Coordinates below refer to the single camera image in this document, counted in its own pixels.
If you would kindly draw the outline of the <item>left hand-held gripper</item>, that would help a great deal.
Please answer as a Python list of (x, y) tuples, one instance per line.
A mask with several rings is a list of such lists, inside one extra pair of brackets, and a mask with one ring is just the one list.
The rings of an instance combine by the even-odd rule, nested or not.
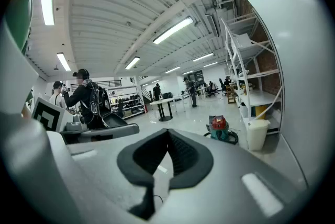
[(72, 115), (41, 97), (35, 102), (32, 118), (39, 121), (46, 130), (60, 132), (67, 144), (111, 140), (139, 133), (137, 124), (128, 125), (124, 119), (112, 112), (102, 117), (108, 128), (88, 130), (81, 115)]

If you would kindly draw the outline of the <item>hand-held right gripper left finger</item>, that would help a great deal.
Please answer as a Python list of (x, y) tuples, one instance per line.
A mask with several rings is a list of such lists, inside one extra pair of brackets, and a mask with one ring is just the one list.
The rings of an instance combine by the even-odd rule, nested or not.
[(142, 171), (133, 155), (147, 141), (142, 150), (144, 164), (153, 162), (158, 148), (153, 141), (156, 133), (131, 135), (101, 142), (68, 146), (72, 168), (67, 177), (72, 180), (70, 192), (78, 204), (81, 224), (168, 224), (168, 204), (156, 209), (153, 186), (139, 186), (130, 182), (127, 173)]

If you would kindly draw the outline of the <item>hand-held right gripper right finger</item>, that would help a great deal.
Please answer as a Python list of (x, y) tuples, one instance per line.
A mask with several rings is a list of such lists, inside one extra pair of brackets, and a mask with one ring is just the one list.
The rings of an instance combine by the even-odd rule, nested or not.
[(237, 145), (191, 132), (214, 164), (195, 187), (172, 190), (157, 224), (286, 224), (298, 214), (300, 190), (277, 170)]

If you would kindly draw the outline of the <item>red vacuum cleaner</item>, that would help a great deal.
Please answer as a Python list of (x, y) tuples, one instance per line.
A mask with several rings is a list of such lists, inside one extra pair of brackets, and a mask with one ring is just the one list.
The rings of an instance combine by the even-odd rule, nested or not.
[(211, 138), (226, 141), (229, 137), (229, 124), (223, 115), (215, 116), (209, 124)]

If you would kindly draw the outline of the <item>equipment storage shelf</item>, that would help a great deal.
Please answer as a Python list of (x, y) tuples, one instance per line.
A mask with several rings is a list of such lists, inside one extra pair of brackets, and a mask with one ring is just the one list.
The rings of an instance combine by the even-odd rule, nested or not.
[(124, 117), (132, 118), (146, 113), (146, 107), (142, 95), (136, 86), (112, 87), (107, 89), (108, 98), (111, 105), (111, 112), (117, 114), (118, 100), (121, 98), (124, 103)]

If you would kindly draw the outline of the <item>cream pedal bin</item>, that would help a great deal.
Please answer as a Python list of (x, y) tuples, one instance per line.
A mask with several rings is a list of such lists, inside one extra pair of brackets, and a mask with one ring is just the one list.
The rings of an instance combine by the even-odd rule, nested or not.
[(247, 143), (250, 151), (263, 148), (270, 122), (265, 119), (252, 120), (247, 124)]

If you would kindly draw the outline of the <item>black staircase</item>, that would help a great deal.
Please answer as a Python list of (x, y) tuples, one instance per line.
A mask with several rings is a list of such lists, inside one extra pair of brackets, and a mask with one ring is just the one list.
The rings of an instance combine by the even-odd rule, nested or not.
[(139, 76), (138, 77), (138, 84), (139, 84), (139, 87), (141, 89), (142, 96), (143, 96), (143, 101), (144, 101), (145, 104), (148, 104), (148, 103), (153, 101), (152, 92), (150, 90), (146, 90), (146, 86), (148, 86), (149, 84), (145, 83), (144, 81), (147, 78), (148, 78), (147, 76)]

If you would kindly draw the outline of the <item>round wooden table black base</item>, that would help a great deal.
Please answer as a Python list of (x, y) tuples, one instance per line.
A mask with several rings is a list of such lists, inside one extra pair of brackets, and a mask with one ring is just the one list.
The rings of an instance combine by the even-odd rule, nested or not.
[[(152, 106), (157, 105), (158, 110), (159, 110), (159, 115), (160, 115), (159, 121), (164, 122), (164, 121), (169, 121), (173, 119), (171, 104), (170, 104), (170, 102), (173, 102), (173, 101), (174, 101), (173, 98), (166, 98), (166, 99), (161, 99), (159, 101), (154, 101), (150, 103), (150, 105)], [(165, 115), (164, 113), (163, 104), (167, 104), (168, 111), (169, 111), (168, 115)]]

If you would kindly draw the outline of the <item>wooden shelf cart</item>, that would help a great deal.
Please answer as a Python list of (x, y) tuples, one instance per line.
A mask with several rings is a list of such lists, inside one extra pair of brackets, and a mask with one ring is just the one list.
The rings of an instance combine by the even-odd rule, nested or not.
[(234, 89), (233, 84), (229, 84), (229, 85), (226, 86), (226, 93), (227, 93), (228, 103), (229, 104), (235, 103), (236, 102), (235, 89)]

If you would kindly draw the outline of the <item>white desk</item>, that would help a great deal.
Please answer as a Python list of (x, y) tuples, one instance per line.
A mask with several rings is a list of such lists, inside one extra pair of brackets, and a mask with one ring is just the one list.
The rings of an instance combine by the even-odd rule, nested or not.
[(174, 104), (174, 108), (175, 108), (175, 112), (177, 112), (177, 107), (176, 107), (176, 101), (178, 99), (180, 99), (182, 101), (182, 105), (183, 105), (183, 111), (186, 112), (186, 108), (185, 108), (185, 101), (187, 98), (189, 98), (190, 95), (189, 94), (182, 94), (182, 95), (177, 95), (177, 96), (173, 96), (173, 104)]

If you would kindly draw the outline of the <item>white metal shelf rack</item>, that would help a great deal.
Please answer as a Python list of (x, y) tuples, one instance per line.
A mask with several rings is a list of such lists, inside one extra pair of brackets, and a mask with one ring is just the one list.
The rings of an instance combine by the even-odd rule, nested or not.
[[(234, 85), (235, 99), (240, 110), (241, 102), (248, 108), (248, 117), (241, 118), (245, 125), (255, 117), (251, 117), (251, 107), (269, 105), (273, 108), (269, 119), (267, 134), (278, 134), (281, 127), (281, 113), (276, 111), (276, 106), (281, 104), (281, 92), (279, 88), (275, 94), (264, 89), (263, 81), (272, 75), (280, 75), (278, 64), (269, 68), (261, 68), (259, 61), (262, 56), (269, 56), (277, 60), (275, 46), (269, 37), (263, 41), (256, 41), (254, 33), (256, 30), (263, 30), (259, 17), (255, 12), (234, 17), (232, 11), (223, 12), (219, 17), (221, 37), (225, 49), (225, 71), (231, 78)], [(252, 46), (244, 50), (237, 48), (236, 36), (247, 33)]]

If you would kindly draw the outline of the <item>white box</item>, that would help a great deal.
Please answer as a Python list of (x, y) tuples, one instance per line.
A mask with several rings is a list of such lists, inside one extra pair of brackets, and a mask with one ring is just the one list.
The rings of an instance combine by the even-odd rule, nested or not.
[(237, 48), (244, 50), (252, 46), (252, 42), (247, 33), (236, 36)]

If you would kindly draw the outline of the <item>ceiling air unit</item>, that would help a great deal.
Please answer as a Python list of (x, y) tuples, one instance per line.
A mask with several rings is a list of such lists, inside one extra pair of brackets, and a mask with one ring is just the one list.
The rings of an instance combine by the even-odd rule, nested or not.
[(215, 37), (219, 37), (220, 33), (218, 31), (218, 28), (216, 26), (215, 20), (212, 15), (210, 14), (205, 14), (205, 17), (207, 18), (207, 21), (209, 22), (210, 29), (212, 33), (214, 34)]

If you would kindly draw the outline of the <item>person's green shirt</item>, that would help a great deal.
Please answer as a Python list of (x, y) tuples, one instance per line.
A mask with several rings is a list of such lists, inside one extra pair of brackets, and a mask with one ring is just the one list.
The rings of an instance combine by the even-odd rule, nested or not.
[(31, 31), (32, 12), (32, 0), (11, 0), (5, 12), (9, 31), (23, 55), (26, 53)]

